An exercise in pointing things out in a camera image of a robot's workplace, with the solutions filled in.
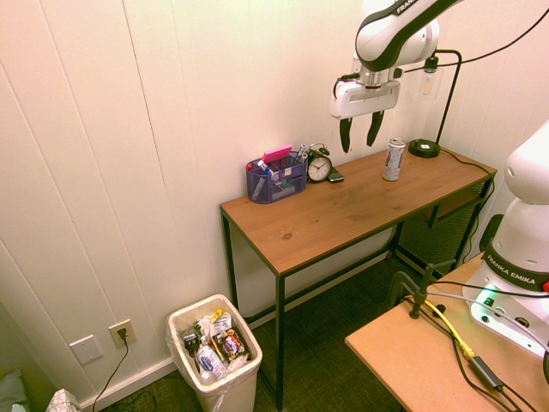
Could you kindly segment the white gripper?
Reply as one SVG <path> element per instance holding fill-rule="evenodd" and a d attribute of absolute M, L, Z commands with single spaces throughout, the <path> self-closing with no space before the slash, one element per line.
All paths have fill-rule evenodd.
<path fill-rule="evenodd" d="M 391 78 L 389 70 L 373 72 L 365 68 L 336 81 L 329 110 L 332 117 L 340 119 L 340 139 L 345 154 L 351 145 L 352 118 L 372 113 L 366 138 L 366 145 L 372 147 L 383 122 L 384 110 L 396 105 L 400 86 Z"/>

